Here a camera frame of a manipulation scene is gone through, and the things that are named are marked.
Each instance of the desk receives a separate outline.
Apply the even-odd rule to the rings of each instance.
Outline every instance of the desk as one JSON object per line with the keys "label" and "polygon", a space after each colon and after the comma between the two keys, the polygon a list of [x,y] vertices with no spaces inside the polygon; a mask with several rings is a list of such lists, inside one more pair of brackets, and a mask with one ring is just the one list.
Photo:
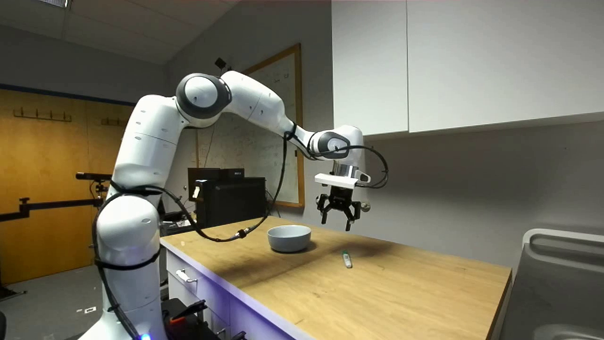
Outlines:
{"label": "desk", "polygon": [[[208,233],[227,237],[251,222]],[[170,295],[204,299],[215,331],[261,340],[489,337],[510,269],[319,227],[308,252],[270,252],[266,231],[287,224],[268,218],[230,244],[196,233],[162,239]],[[353,269],[344,267],[344,250]]]}

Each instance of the ceiling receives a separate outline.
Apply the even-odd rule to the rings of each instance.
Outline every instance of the ceiling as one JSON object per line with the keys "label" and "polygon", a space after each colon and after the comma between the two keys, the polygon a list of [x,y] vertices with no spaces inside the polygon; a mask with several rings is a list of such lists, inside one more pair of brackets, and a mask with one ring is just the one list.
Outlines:
{"label": "ceiling", "polygon": [[168,63],[238,0],[0,0],[0,25],[151,65]]}

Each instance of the cabinet door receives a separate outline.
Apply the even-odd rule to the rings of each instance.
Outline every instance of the cabinet door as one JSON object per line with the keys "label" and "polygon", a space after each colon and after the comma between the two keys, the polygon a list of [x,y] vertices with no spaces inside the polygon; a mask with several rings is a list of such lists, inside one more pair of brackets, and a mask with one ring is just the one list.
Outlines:
{"label": "cabinet door", "polygon": [[408,131],[406,3],[332,3],[334,125]]}
{"label": "cabinet door", "polygon": [[602,0],[410,0],[410,131],[604,112]]}

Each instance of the ceiling light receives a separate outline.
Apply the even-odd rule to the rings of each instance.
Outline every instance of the ceiling light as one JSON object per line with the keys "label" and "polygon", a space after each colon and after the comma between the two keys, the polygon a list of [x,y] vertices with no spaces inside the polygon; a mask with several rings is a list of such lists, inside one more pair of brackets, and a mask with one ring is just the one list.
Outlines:
{"label": "ceiling light", "polygon": [[55,8],[68,8],[70,6],[70,0],[40,0],[40,3],[55,6]]}

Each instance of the cabinet handle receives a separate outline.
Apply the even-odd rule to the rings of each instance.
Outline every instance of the cabinet handle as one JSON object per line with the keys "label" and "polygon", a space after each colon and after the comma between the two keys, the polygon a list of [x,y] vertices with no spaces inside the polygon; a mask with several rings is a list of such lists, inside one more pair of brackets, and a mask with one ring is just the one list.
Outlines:
{"label": "cabinet handle", "polygon": [[189,278],[189,275],[185,271],[176,271],[176,278],[181,282],[181,284],[195,284],[193,278]]}

